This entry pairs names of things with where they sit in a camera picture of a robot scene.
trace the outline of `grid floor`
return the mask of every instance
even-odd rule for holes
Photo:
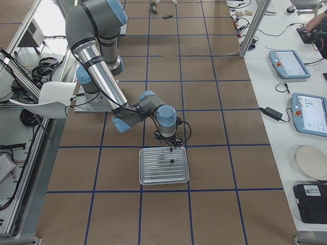
[[[152,121],[120,134],[107,113],[71,111],[36,235],[47,245],[291,245],[294,222],[226,2],[166,0],[158,15],[148,0],[122,4],[116,78],[131,103],[153,90],[191,124],[190,180],[139,184],[139,150],[160,145]]]

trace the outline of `electronic device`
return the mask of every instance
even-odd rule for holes
[[[313,42],[311,33],[308,30],[303,28],[296,28],[296,31],[302,39],[303,43],[308,44]]]
[[[291,99],[297,131],[327,137],[327,100],[321,96],[294,93]]]
[[[295,50],[271,50],[269,58],[282,78],[309,78],[311,76]]]
[[[298,210],[304,223],[327,224],[327,185],[295,185]]]

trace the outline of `metal tray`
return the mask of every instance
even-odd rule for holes
[[[184,147],[144,148],[139,152],[139,182],[142,185],[184,183],[189,180]]]

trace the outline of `black cable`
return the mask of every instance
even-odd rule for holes
[[[316,60],[314,62],[311,62],[311,63],[304,63],[304,65],[311,65],[311,64],[314,64],[314,63],[317,63],[319,61],[322,61],[324,58],[320,59],[320,60]]]
[[[293,25],[295,25],[295,24],[300,24],[300,25],[303,26],[302,23],[291,23],[291,24],[289,24],[288,26],[286,26],[285,29],[284,29],[280,34],[278,34],[278,35],[267,34],[267,33],[264,33],[263,31],[261,31],[261,30],[259,30],[259,29],[258,29],[258,31],[259,31],[259,32],[262,32],[262,33],[263,33],[264,35],[266,35],[266,36],[279,37],[281,34],[283,34],[283,33],[286,31],[286,29],[287,29],[288,27],[291,27],[291,26],[293,26]]]
[[[283,121],[285,123],[288,123],[290,121],[290,115],[288,114],[288,111],[287,110],[291,110],[291,112],[292,112],[292,108],[287,108],[286,109],[286,114],[287,114],[288,120],[287,121],[284,121],[283,119],[281,119],[281,121]]]
[[[20,113],[19,120],[24,126],[34,127],[38,125],[38,121],[36,119],[36,115],[30,112],[27,109],[23,109]]]
[[[68,107],[77,107],[77,106],[83,106],[83,105],[86,105],[86,104],[88,104],[88,103],[90,103],[90,102],[92,102],[92,101],[94,101],[98,96],[99,96],[99,94],[100,94],[100,92],[92,99],[92,100],[90,100],[90,101],[88,101],[88,102],[85,102],[85,103],[82,103],[82,104],[79,104],[79,105],[71,105],[71,106],[66,106],[65,107],[65,114],[66,114],[66,116],[68,116],[68,114],[67,114],[67,111],[66,111],[66,109],[68,108]]]
[[[15,187],[14,193],[13,193],[13,195],[10,198],[8,198],[8,201],[6,203],[4,203],[3,205],[0,205],[0,211],[3,211],[6,208],[8,208],[10,206],[10,204],[13,202],[13,200],[15,199],[15,197],[16,197],[16,194],[17,194],[17,191],[18,191],[18,187],[19,187],[19,184],[20,184],[20,182],[21,182],[21,180],[23,178],[26,165],[27,165],[28,161],[30,160],[32,146],[34,144],[34,141],[35,141],[35,138],[36,138],[36,134],[39,131],[39,129],[40,129],[40,125],[37,127],[37,129],[35,131],[35,134],[33,135],[33,138],[31,140],[29,151],[27,153],[27,156],[26,156],[26,159],[24,161],[24,164],[21,167],[21,173],[20,173],[19,179],[17,180],[17,182],[15,182],[16,183],[16,187]]]
[[[279,90],[278,87],[280,87],[280,86],[284,86],[285,89],[284,89],[284,90]],[[276,87],[275,87],[275,90],[276,90],[277,92],[279,92],[279,93],[285,93],[285,92],[290,93],[290,90],[288,89],[288,85],[287,85],[287,83],[278,83],[278,84],[276,85]]]
[[[4,99],[5,97],[8,97],[9,95],[11,95],[13,93],[13,91],[11,91],[10,93],[8,93],[6,96],[0,98],[0,100]]]

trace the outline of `white table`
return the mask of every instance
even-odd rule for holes
[[[291,5],[288,0],[272,1],[277,9],[277,15],[264,16],[259,27],[260,30],[267,34],[279,34],[287,25],[301,22],[296,13],[291,15],[286,13],[286,8]],[[245,10],[255,9],[256,1],[254,0],[252,0],[251,6],[245,8]],[[251,21],[252,16],[245,16],[245,18]],[[279,37],[265,36],[261,32],[257,32],[256,36],[259,41],[256,43],[256,48],[248,51],[245,55],[245,63],[259,106],[264,108],[268,106],[279,111],[283,114],[284,120],[287,120],[286,108],[291,107],[292,93],[300,92],[327,97],[327,81],[322,77],[322,73],[327,72],[326,60],[307,66],[311,73],[310,78],[294,80],[285,80],[279,77],[269,60],[270,50],[266,46],[280,50],[296,50],[304,63],[321,59],[320,53],[315,51],[311,44],[302,42],[296,31],[297,27],[299,25],[288,27]],[[290,94],[279,93],[275,90],[278,83],[284,82],[287,82]],[[264,114],[262,117],[297,230],[327,231],[327,225],[306,224],[301,221],[293,192],[293,186],[296,184],[317,182],[298,167],[295,158],[296,151],[302,145],[311,145],[327,155],[327,138],[297,132],[292,118],[289,123],[281,123]]]

